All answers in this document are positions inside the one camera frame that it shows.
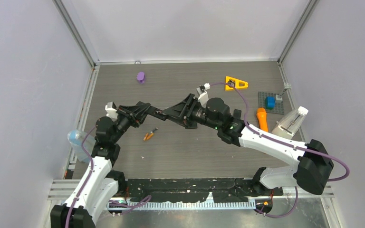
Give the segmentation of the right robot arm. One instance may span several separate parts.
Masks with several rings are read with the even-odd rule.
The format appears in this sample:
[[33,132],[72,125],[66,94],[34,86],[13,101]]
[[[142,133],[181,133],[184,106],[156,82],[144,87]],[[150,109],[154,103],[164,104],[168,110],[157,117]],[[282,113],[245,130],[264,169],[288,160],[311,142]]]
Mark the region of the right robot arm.
[[227,144],[255,149],[285,162],[286,167],[257,170],[252,188],[259,195],[277,187],[300,187],[321,195],[334,167],[320,141],[293,141],[252,124],[246,126],[240,118],[241,111],[231,114],[230,107],[221,98],[211,98],[206,105],[201,105],[193,94],[189,94],[162,114],[186,129],[196,128],[197,124],[208,126],[217,130],[217,136]]

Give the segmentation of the black remote battery cover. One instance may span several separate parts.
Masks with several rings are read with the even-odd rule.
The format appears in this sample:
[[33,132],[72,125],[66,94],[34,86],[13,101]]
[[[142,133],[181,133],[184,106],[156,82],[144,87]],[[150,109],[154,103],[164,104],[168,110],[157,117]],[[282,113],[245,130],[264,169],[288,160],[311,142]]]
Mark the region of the black remote battery cover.
[[197,123],[193,123],[185,126],[185,129],[197,129],[197,127]]

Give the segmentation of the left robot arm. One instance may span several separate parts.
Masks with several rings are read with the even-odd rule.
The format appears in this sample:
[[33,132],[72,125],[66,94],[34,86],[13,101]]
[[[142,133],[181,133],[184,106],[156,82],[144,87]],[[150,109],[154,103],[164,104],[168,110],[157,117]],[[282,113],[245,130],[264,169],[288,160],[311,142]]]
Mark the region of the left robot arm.
[[134,106],[105,106],[106,116],[97,120],[94,131],[95,145],[92,152],[83,151],[89,159],[88,168],[77,187],[62,205],[55,205],[50,213],[53,228],[94,228],[97,220],[113,196],[126,193],[123,172],[113,170],[118,158],[119,139],[130,128],[138,128],[148,115],[165,121],[162,110],[150,103],[139,102]]

